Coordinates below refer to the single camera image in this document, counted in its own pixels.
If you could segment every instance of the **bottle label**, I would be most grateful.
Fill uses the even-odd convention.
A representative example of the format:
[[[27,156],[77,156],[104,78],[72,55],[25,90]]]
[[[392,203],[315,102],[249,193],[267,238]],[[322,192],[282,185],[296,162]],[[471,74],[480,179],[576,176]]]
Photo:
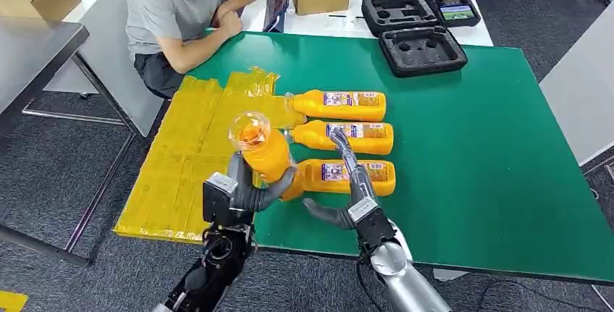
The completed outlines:
[[[378,106],[379,98],[374,92],[354,93],[354,104],[356,106]]]
[[[365,166],[369,174],[369,179],[371,179],[372,182],[384,182],[388,180],[388,171],[383,163],[361,162],[359,164]],[[325,163],[322,164],[322,180],[325,182],[350,180],[350,175],[343,163]]]
[[[324,93],[325,106],[378,106],[377,93],[372,91],[347,93],[330,91]]]
[[[386,138],[383,124],[327,124],[327,136],[333,128],[340,128],[349,138]]]

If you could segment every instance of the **man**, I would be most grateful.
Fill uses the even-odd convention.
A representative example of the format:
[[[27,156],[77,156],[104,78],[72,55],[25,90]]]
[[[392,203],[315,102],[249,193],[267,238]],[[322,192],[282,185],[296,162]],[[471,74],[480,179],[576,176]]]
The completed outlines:
[[[128,48],[154,94],[171,98],[183,74],[241,31],[237,10],[255,0],[127,0]],[[204,30],[216,30],[207,36]]]

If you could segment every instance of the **metal table leg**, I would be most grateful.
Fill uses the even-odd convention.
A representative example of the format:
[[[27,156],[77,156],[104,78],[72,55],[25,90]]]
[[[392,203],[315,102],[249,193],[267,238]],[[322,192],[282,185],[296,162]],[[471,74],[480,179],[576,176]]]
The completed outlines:
[[[83,258],[82,256],[72,254],[68,250],[64,250],[54,245],[50,245],[37,238],[5,227],[2,224],[0,224],[0,237],[10,242],[17,243],[18,245],[22,245],[26,248],[47,254],[48,256],[53,256],[55,258],[68,261],[69,263],[73,263],[74,265],[87,266],[90,262],[88,259]]]
[[[134,126],[134,124],[132,123],[132,121],[130,121],[130,118],[126,115],[126,113],[124,113],[122,107],[120,107],[119,104],[117,104],[113,96],[111,96],[111,93],[109,92],[109,90],[106,89],[104,84],[100,81],[100,78],[98,78],[98,75],[96,75],[96,73],[87,63],[87,61],[83,58],[83,56],[81,56],[81,54],[79,54],[79,52],[77,51],[75,55],[72,56],[72,60],[74,63],[76,63],[77,67],[79,67],[81,72],[83,72],[83,74],[88,78],[88,80],[93,85],[93,87],[98,91],[98,93],[100,93],[106,99],[106,101],[109,102],[113,110],[115,110],[115,112],[119,116],[119,119],[130,130],[130,134],[128,135],[128,138],[124,142],[124,145],[122,146],[122,148],[119,150],[119,153],[115,157],[115,160],[113,161],[113,164],[109,168],[109,171],[104,176],[104,180],[102,181],[102,184],[98,188],[98,191],[96,191],[96,194],[92,198],[92,201],[90,201],[90,204],[88,205],[87,209],[85,210],[85,213],[81,217],[81,220],[79,221],[79,223],[77,223],[77,226],[75,230],[72,232],[70,239],[66,243],[66,246],[64,247],[64,249],[67,250],[69,253],[72,252],[72,250],[75,248],[75,245],[77,244],[77,241],[81,237],[83,230],[85,229],[85,227],[88,226],[88,223],[90,222],[90,218],[92,217],[94,210],[96,210],[98,203],[100,203],[100,199],[102,198],[102,195],[106,191],[106,188],[109,186],[109,184],[113,180],[113,176],[115,175],[115,172],[117,171],[117,168],[119,167],[119,164],[122,162],[124,155],[126,155],[126,152],[128,151],[128,148],[130,147],[130,144],[138,135],[138,131],[136,127]]]
[[[68,261],[75,265],[86,266],[91,261],[87,258],[83,258],[82,256],[73,254],[72,251],[73,249],[75,249],[75,245],[77,244],[77,241],[80,239],[81,234],[83,233],[85,228],[88,226],[91,220],[91,217],[93,215],[93,212],[96,210],[96,207],[100,203],[102,195],[104,194],[109,184],[113,180],[113,176],[115,175],[115,172],[119,168],[119,164],[121,164],[124,156],[126,155],[128,148],[130,147],[130,144],[138,136],[138,130],[134,126],[130,118],[126,115],[126,113],[124,113],[124,111],[119,106],[119,104],[117,104],[113,96],[111,96],[111,93],[106,89],[104,84],[100,81],[100,78],[98,78],[96,73],[92,70],[90,65],[79,54],[78,51],[72,56],[72,60],[76,63],[76,65],[79,67],[81,72],[83,72],[83,74],[88,78],[88,80],[93,85],[93,87],[107,100],[107,102],[109,102],[113,110],[115,110],[115,112],[119,116],[119,119],[89,117],[89,116],[83,116],[83,115],[77,115],[77,114],[53,113],[49,111],[36,111],[36,110],[29,109],[28,107],[26,107],[22,111],[22,113],[39,116],[39,117],[50,117],[50,118],[55,118],[55,119],[68,119],[68,120],[76,120],[76,121],[82,121],[82,122],[97,122],[97,123],[102,123],[102,124],[124,125],[128,128],[130,133],[128,137],[126,138],[126,141],[122,145],[121,149],[115,156],[115,160],[113,160],[111,167],[109,167],[109,170],[104,176],[104,179],[101,185],[98,187],[96,194],[90,201],[88,207],[85,209],[85,212],[83,216],[81,217],[81,220],[77,223],[77,226],[72,231],[72,235],[70,236],[70,239],[68,240],[68,242],[66,243],[63,249],[58,248],[54,245],[45,243],[44,241],[28,236],[21,232],[18,232],[17,230],[10,229],[2,224],[0,224],[0,237],[10,242],[17,243],[18,245],[23,245],[26,248],[30,248],[30,249],[39,251],[41,253],[47,254],[49,256],[53,256],[55,258],[59,258],[59,259]]]

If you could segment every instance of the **gray carpet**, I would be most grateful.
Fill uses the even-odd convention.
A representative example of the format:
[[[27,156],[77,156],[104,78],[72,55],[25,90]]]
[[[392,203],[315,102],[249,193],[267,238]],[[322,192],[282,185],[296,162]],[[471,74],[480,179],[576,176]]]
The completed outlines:
[[[523,48],[541,79],[603,10],[595,0],[477,0],[496,45]],[[45,93],[36,108],[111,114],[98,96]],[[0,136],[0,222],[63,245],[125,139],[103,125],[17,117]],[[120,237],[111,228],[145,158],[148,141],[132,145],[77,245],[96,264],[75,268],[11,243],[0,243],[0,290],[30,296],[26,311],[149,311],[192,264],[197,245]],[[603,168],[588,175],[598,202],[614,219],[614,186]],[[375,311],[361,292],[354,263],[342,259],[257,253],[222,305],[223,311]],[[544,299],[510,282],[576,305],[607,312],[590,286],[469,274],[436,282],[454,311],[588,311]],[[388,311],[382,288],[367,285]],[[614,288],[600,288],[614,301]],[[480,297],[484,299],[479,305]]]

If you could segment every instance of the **gray table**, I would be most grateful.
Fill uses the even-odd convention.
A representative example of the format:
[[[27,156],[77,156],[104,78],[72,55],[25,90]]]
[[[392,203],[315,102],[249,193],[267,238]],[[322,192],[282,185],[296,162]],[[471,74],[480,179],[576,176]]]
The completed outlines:
[[[0,131],[10,127],[10,118],[18,114],[122,125],[129,130],[126,141],[63,248],[0,224],[0,237],[81,266],[87,265],[90,261],[72,253],[72,250],[138,132],[87,61],[77,51],[89,35],[87,29],[78,23],[47,23],[37,19],[0,17]],[[36,111],[28,108],[28,104],[69,59],[76,63],[94,88],[109,102],[119,119]]]

